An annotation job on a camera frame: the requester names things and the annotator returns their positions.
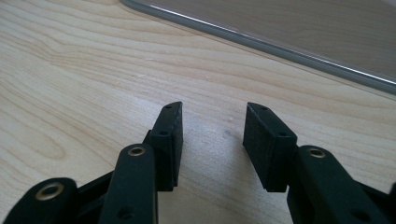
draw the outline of black plastic part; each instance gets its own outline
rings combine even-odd
[[[396,183],[393,184],[389,194],[373,189],[367,185],[359,183],[366,195],[375,203],[375,205],[388,218],[390,223],[396,223]]]
[[[97,223],[113,172],[78,188],[78,214],[75,223]]]
[[[313,146],[300,147],[295,156],[297,176],[312,203],[313,223],[388,223],[388,220],[329,151]],[[290,180],[290,188],[301,190]],[[294,207],[289,203],[290,211]]]
[[[149,133],[155,150],[157,190],[172,191],[177,186],[183,146],[182,103],[166,105]]]
[[[26,192],[4,223],[70,223],[77,212],[77,193],[76,183],[72,179],[45,180]]]
[[[131,145],[120,153],[99,223],[157,223],[155,158],[150,145]]]
[[[247,103],[243,145],[268,192],[286,191],[287,157],[296,143],[297,136],[271,109]]]

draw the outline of screw hole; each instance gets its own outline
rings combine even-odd
[[[370,216],[366,212],[360,209],[353,209],[350,211],[350,214],[352,214],[353,217],[363,222],[369,222],[371,220]]]
[[[143,147],[134,147],[128,150],[128,155],[130,156],[140,156],[146,152],[146,149]]]
[[[122,220],[128,220],[134,216],[134,208],[132,206],[123,206],[119,210],[118,216]]]
[[[323,151],[321,151],[319,149],[316,149],[316,148],[309,148],[308,149],[308,153],[311,156],[316,157],[316,158],[324,158],[324,157],[326,157],[326,154],[324,154]]]
[[[277,135],[279,135],[281,137],[287,137],[288,136],[286,133],[278,133]]]
[[[63,184],[59,182],[51,183],[40,189],[35,195],[35,198],[39,201],[46,201],[55,198],[61,194],[62,191],[64,191]]]

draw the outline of light wood surface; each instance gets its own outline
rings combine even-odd
[[[116,0],[0,1],[0,219],[51,177],[81,186],[182,101],[179,187],[160,223],[291,223],[242,147],[248,101],[357,180],[396,180],[396,98],[137,13]]]

